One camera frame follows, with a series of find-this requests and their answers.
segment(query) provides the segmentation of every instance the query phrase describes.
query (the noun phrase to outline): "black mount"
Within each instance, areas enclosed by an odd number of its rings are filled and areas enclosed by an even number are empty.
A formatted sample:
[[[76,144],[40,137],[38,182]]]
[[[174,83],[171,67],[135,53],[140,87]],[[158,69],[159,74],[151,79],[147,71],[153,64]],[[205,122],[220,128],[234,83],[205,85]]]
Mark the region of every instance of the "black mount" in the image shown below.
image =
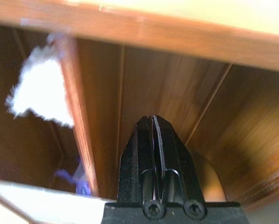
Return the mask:
[[[206,203],[190,153],[171,124],[142,117],[121,157],[117,203],[103,224],[248,224],[239,203]]]

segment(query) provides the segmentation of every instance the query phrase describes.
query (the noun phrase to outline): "black screw head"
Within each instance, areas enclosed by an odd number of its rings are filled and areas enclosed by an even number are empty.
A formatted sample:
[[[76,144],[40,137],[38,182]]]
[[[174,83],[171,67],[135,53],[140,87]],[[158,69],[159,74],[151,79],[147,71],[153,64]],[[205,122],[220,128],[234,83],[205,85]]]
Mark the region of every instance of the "black screw head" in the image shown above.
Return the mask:
[[[148,201],[143,205],[143,212],[150,220],[158,220],[164,216],[165,207],[159,201]]]
[[[196,200],[185,202],[184,211],[191,219],[202,220],[206,216],[205,206]]]

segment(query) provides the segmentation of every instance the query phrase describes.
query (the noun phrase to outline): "white fur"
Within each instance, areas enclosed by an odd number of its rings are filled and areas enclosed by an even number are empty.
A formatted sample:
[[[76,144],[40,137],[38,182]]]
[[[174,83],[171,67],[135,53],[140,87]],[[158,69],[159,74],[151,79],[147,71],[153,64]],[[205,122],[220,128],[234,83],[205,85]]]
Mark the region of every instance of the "white fur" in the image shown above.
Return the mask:
[[[44,120],[73,127],[65,95],[61,65],[55,49],[37,47],[24,62],[19,83],[11,89],[5,103],[14,117],[24,116],[29,110]]]

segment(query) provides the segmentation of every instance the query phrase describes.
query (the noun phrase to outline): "black plastic part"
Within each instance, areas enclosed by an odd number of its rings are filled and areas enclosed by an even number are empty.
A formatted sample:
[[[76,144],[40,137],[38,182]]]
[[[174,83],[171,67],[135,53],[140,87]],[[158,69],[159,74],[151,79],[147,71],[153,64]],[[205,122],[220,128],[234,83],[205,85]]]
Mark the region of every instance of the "black plastic part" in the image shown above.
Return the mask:
[[[190,153],[171,124],[142,117],[121,157],[117,203],[103,224],[247,224],[238,203],[206,203]]]

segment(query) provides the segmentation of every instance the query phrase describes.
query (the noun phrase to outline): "wooden cabinet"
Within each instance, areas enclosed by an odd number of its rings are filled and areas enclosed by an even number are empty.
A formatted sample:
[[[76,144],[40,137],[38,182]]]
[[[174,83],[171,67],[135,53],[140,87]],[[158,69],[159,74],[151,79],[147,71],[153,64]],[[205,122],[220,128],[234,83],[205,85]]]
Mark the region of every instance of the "wooden cabinet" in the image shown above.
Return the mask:
[[[188,5],[192,18],[181,6],[176,16],[166,2],[158,15],[144,3],[0,0],[0,179],[54,187],[59,162],[73,169],[79,152],[93,192],[115,199],[133,125],[157,114],[213,165],[228,200],[258,208],[278,199],[279,17],[262,26],[270,15],[248,3],[250,23]],[[3,105],[22,61],[52,31],[65,33],[58,48],[75,135],[31,115],[13,120]]]

